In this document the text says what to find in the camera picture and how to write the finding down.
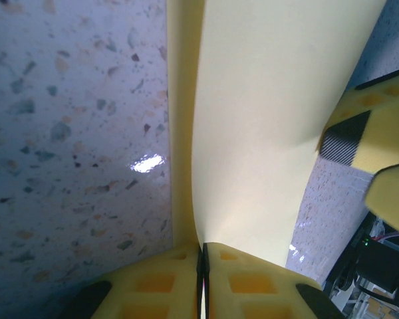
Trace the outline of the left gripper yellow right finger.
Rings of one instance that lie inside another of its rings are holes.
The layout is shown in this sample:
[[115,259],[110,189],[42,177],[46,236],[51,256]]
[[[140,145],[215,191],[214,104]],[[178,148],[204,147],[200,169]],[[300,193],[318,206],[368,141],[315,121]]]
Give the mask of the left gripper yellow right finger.
[[342,318],[313,279],[221,243],[203,245],[206,318]]

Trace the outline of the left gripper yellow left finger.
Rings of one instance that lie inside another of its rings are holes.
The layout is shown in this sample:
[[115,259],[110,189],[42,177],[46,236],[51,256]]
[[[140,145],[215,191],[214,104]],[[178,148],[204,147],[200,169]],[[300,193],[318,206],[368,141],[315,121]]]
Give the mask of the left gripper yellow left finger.
[[201,318],[201,249],[170,249],[108,272],[65,306],[65,318]]

